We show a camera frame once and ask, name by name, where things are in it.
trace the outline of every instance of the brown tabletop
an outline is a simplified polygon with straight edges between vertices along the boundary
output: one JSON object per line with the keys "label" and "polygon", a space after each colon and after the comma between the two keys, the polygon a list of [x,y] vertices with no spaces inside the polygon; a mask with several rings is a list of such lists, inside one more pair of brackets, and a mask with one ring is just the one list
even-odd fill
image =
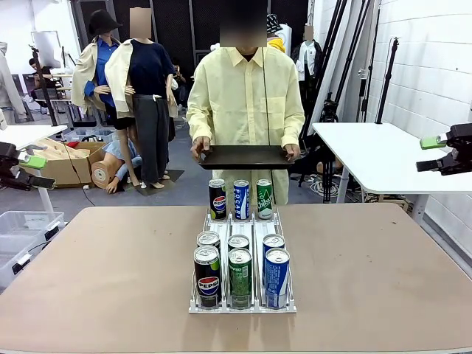
{"label": "brown tabletop", "polygon": [[0,349],[458,352],[472,282],[399,207],[280,207],[297,314],[188,314],[205,208],[84,209],[0,296]]}

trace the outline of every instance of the pepsi logo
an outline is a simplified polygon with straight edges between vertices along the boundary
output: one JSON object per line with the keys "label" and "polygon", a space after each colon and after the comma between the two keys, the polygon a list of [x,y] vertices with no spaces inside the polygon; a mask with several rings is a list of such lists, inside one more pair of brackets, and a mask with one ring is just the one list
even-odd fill
{"label": "pepsi logo", "polygon": [[220,280],[217,277],[201,278],[198,281],[198,288],[203,295],[213,295],[220,286]]}
{"label": "pepsi logo", "polygon": [[213,206],[216,210],[224,210],[226,207],[226,197],[222,195],[221,197],[217,197],[213,200]]}

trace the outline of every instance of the hand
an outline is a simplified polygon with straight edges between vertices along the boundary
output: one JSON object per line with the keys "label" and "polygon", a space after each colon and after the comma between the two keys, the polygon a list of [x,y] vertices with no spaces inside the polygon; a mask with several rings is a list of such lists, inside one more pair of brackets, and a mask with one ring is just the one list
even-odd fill
{"label": "hand", "polygon": [[134,91],[134,88],[133,86],[126,86],[125,87],[125,94],[128,95],[128,96],[131,96],[133,94],[135,94],[136,92]]}
{"label": "hand", "polygon": [[118,188],[118,183],[119,183],[118,177],[113,178],[113,181],[108,183],[108,186],[106,186],[106,192],[108,194],[115,193],[117,191],[117,188]]}
{"label": "hand", "polygon": [[166,94],[167,94],[167,103],[169,103],[170,105],[177,105],[176,98],[174,97],[174,94],[172,93],[171,88],[168,88],[166,90]]}
{"label": "hand", "polygon": [[193,158],[197,162],[200,161],[200,155],[202,151],[209,151],[209,138],[206,136],[195,138],[190,151],[192,152]]}
{"label": "hand", "polygon": [[101,85],[94,88],[94,92],[98,94],[110,94],[111,90],[108,85]]}
{"label": "hand", "polygon": [[300,146],[296,144],[287,144],[283,147],[287,151],[287,160],[292,162],[300,157]]}

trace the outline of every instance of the yellow hoodie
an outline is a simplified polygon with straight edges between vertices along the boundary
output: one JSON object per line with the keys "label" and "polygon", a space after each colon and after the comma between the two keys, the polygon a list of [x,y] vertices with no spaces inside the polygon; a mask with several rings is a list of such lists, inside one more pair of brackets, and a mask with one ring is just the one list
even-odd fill
{"label": "yellow hoodie", "polygon": [[283,46],[283,40],[281,38],[274,37],[274,39],[268,41],[267,44],[274,47],[275,49],[278,49],[282,53],[285,53],[285,47]]}

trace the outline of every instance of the chilsung can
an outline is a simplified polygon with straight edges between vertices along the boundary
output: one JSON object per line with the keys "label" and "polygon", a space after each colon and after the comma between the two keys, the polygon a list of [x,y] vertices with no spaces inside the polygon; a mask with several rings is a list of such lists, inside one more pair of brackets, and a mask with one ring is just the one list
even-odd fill
{"label": "chilsung can", "polygon": [[197,246],[214,246],[218,253],[221,254],[220,235],[214,231],[200,232],[197,236]]}
{"label": "chilsung can", "polygon": [[229,252],[229,291],[233,308],[249,308],[252,295],[252,256],[247,249]]}
{"label": "chilsung can", "polygon": [[271,249],[265,255],[265,305],[280,309],[287,305],[288,262],[284,249]]}
{"label": "chilsung can", "polygon": [[245,235],[232,235],[228,239],[228,250],[247,249],[249,250],[249,237]]}
{"label": "chilsung can", "polygon": [[216,308],[221,301],[220,254],[214,246],[198,247],[193,262],[201,306]]}
{"label": "chilsung can", "polygon": [[249,182],[235,181],[235,216],[238,220],[249,219]]}
{"label": "chilsung can", "polygon": [[257,188],[257,216],[260,219],[272,218],[272,182],[268,179],[260,179]]}
{"label": "chilsung can", "polygon": [[226,188],[223,179],[212,179],[208,183],[209,208],[213,220],[226,218]]}
{"label": "chilsung can", "polygon": [[278,234],[269,234],[263,238],[263,284],[266,283],[266,254],[271,249],[284,249],[285,239],[283,236]]}

